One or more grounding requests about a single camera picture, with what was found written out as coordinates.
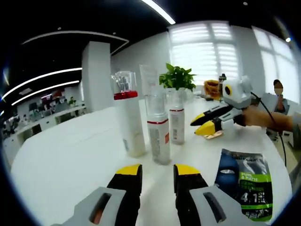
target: green leaves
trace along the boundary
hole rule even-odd
[[[192,91],[196,87],[192,83],[195,74],[189,74],[192,69],[185,70],[178,66],[173,67],[168,63],[166,63],[166,68],[168,72],[159,77],[159,83],[160,85],[163,84],[164,88],[175,88],[176,90],[186,88]]]

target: white bottle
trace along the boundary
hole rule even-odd
[[[111,77],[114,106],[127,154],[139,157],[145,154],[138,92],[134,72],[117,72]]]
[[[185,111],[181,90],[173,93],[173,101],[169,109],[170,114],[170,138],[172,143],[181,145],[185,140]]]
[[[169,123],[162,92],[146,97],[147,127],[154,162],[170,163]]]

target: black cable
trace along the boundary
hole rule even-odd
[[[263,106],[263,107],[265,108],[265,110],[267,110],[267,112],[269,113],[269,115],[270,115],[272,121],[274,122],[274,124],[277,125],[277,123],[275,122],[275,120],[274,120],[272,114],[269,112],[269,110],[268,110],[267,107],[264,105],[264,103],[260,100],[260,98],[259,98],[257,95],[255,95],[253,92],[251,92],[251,94],[252,94],[253,96],[255,96],[257,99],[259,99],[259,101],[260,101],[260,103],[262,104],[262,106]],[[284,147],[283,139],[282,139],[282,136],[281,136],[280,132],[278,132],[278,134],[279,134],[279,136],[280,136],[281,143],[282,143],[282,148],[283,148],[283,152],[284,152],[284,164],[285,164],[285,167],[286,167],[286,152],[285,152],[285,147]]]

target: white table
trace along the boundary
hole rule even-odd
[[[179,225],[173,187],[174,163],[200,170],[213,185],[222,148],[262,153],[268,161],[273,188],[273,218],[292,196],[287,170],[275,146],[259,127],[236,126],[234,134],[205,140],[190,127],[192,118],[215,105],[196,99],[185,106],[184,145],[171,145],[172,162],[159,166],[151,153],[133,159],[126,156],[113,107],[67,121],[28,139],[13,162],[11,175],[24,203],[44,226],[63,223],[74,206],[99,186],[106,187],[115,172],[127,165],[143,165],[143,189],[137,225]],[[144,138],[150,150],[145,104],[140,101]]]
[[[73,108],[66,109],[64,111],[52,114],[48,117],[42,118],[38,121],[31,122],[28,125],[22,127],[19,129],[15,134],[12,134],[10,137],[6,138],[3,141],[3,147],[5,154],[8,158],[8,162],[10,165],[12,165],[15,156],[21,146],[24,143],[24,133],[31,130],[33,127],[40,125],[41,131],[45,131],[48,128],[51,128],[53,126],[56,126],[58,124],[57,118],[61,117],[62,115],[73,113],[75,111],[83,110],[85,109],[85,106],[77,106]]]

